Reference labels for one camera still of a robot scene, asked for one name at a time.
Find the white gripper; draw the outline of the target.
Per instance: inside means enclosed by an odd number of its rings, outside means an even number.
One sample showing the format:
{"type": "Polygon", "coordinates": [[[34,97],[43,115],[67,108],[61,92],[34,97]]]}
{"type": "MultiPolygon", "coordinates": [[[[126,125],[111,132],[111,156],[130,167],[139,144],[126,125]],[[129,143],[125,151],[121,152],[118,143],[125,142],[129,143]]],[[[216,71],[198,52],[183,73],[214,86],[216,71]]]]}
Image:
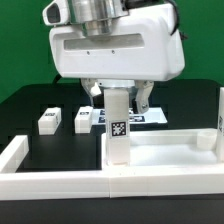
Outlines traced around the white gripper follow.
{"type": "Polygon", "coordinates": [[[185,67],[170,4],[130,10],[112,21],[109,35],[86,37],[79,25],[67,25],[51,29],[49,40],[57,71],[63,77],[82,78],[91,106],[102,94],[97,79],[136,80],[136,112],[144,114],[153,81],[170,80],[185,67]]]}

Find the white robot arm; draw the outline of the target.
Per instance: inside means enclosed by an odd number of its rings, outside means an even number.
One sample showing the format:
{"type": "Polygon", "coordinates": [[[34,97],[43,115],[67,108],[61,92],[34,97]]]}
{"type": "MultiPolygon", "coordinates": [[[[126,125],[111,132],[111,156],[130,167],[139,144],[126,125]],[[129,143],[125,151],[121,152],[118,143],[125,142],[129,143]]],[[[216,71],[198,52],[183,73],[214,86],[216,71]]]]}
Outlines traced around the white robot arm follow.
{"type": "Polygon", "coordinates": [[[87,92],[137,88],[132,107],[149,109],[153,84],[185,67],[174,0],[53,0],[42,12],[58,73],[87,92]]]}

